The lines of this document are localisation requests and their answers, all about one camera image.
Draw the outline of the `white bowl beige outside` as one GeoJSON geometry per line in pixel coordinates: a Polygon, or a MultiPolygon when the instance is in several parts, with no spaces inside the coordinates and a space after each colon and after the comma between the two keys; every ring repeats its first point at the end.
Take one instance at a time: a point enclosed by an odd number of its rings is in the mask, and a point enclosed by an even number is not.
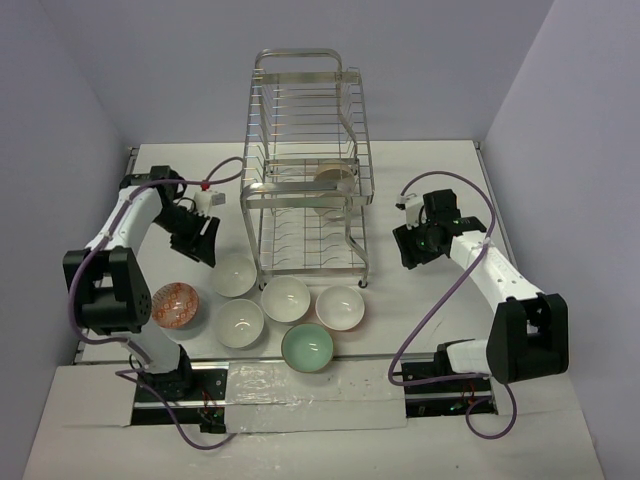
{"type": "Polygon", "coordinates": [[[314,173],[315,181],[337,181],[354,184],[355,175],[351,166],[342,160],[333,159],[321,162],[314,173]]]}

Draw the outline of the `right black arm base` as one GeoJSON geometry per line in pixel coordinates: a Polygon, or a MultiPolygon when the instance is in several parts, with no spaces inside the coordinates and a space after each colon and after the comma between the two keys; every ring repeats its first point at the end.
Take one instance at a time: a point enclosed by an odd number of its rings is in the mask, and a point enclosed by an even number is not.
{"type": "MultiPolygon", "coordinates": [[[[439,345],[431,358],[402,360],[394,371],[395,380],[414,380],[451,375],[445,346],[439,345]]],[[[408,418],[464,416],[469,406],[479,403],[472,414],[496,414],[493,390],[488,379],[458,379],[428,385],[404,386],[408,418]]]]}

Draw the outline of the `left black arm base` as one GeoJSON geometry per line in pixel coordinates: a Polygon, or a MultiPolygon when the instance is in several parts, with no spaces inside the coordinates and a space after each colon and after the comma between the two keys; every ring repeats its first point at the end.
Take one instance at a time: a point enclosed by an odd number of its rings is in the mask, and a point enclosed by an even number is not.
{"type": "MultiPolygon", "coordinates": [[[[195,368],[193,386],[179,400],[163,396],[183,426],[194,426],[204,434],[225,434],[228,366],[195,368]]],[[[163,404],[151,393],[137,387],[131,412],[132,426],[168,426],[174,422],[163,404]]]]}

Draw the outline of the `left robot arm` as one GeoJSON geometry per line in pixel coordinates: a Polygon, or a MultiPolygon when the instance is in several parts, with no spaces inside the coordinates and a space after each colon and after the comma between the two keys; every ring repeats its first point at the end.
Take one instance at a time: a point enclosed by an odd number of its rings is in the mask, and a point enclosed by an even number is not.
{"type": "Polygon", "coordinates": [[[168,232],[172,250],[215,265],[219,219],[175,202],[189,184],[169,166],[125,176],[101,231],[62,262],[74,333],[87,345],[120,344],[140,363],[139,381],[170,401],[188,396],[196,376],[185,349],[151,318],[152,295],[136,255],[156,224],[168,232]]]}

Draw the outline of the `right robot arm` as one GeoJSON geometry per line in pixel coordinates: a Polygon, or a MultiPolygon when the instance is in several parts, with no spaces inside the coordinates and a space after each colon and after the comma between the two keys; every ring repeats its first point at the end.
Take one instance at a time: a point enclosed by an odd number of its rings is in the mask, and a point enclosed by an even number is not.
{"type": "Polygon", "coordinates": [[[568,306],[526,280],[493,244],[477,217],[461,215],[457,196],[438,190],[400,196],[405,222],[393,231],[402,265],[414,269],[442,256],[463,270],[487,301],[493,322],[487,338],[439,345],[434,378],[455,391],[468,378],[503,385],[559,375],[569,367],[568,306]]]}

